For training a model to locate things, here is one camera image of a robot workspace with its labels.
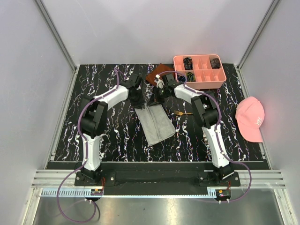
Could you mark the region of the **grey cloth napkin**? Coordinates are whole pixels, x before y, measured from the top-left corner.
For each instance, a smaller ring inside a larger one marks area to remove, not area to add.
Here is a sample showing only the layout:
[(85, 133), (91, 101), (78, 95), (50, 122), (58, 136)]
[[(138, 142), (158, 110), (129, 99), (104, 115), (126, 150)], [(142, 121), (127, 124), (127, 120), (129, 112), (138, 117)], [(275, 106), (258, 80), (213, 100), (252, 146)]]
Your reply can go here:
[(145, 104), (142, 109), (135, 109), (135, 112), (149, 147), (174, 136), (175, 127), (162, 105), (147, 106)]

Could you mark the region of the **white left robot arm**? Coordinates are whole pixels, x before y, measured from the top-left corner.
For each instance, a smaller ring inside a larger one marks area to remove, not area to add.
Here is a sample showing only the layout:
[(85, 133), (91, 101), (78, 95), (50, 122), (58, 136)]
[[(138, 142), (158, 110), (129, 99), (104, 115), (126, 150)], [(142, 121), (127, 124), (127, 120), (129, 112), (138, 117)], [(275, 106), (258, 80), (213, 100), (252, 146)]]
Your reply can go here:
[(112, 107), (126, 100), (130, 101), (132, 107), (142, 109), (145, 103), (141, 90), (142, 82), (143, 79), (139, 75), (131, 75), (109, 91), (82, 100), (82, 111), (77, 123), (78, 133), (83, 142), (83, 161), (79, 178), (85, 178), (92, 186), (101, 181), (99, 142), (106, 129), (107, 113)]

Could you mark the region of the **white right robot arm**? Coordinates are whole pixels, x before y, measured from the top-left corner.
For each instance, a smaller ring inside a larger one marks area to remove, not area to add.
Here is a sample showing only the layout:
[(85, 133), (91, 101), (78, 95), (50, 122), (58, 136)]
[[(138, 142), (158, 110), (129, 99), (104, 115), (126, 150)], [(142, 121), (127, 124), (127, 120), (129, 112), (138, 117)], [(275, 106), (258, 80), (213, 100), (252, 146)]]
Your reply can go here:
[(207, 139), (212, 164), (214, 183), (223, 186), (234, 174), (234, 168), (225, 150), (221, 135), (221, 112), (212, 92), (203, 92), (190, 88), (174, 79), (171, 72), (154, 78), (155, 87), (150, 98), (150, 105), (163, 104), (167, 97), (182, 99), (192, 106), (192, 114)]

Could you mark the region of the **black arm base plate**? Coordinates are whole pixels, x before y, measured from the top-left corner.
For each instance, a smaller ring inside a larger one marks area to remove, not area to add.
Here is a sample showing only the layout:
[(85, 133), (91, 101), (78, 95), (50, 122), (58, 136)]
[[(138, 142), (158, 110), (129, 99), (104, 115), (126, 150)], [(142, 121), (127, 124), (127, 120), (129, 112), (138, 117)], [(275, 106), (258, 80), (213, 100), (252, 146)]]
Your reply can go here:
[(113, 187), (125, 183), (188, 183), (200, 187), (240, 187), (237, 172), (224, 180), (218, 180), (214, 172), (207, 171), (102, 171), (96, 179), (90, 179), (80, 172), (75, 177), (75, 186)]

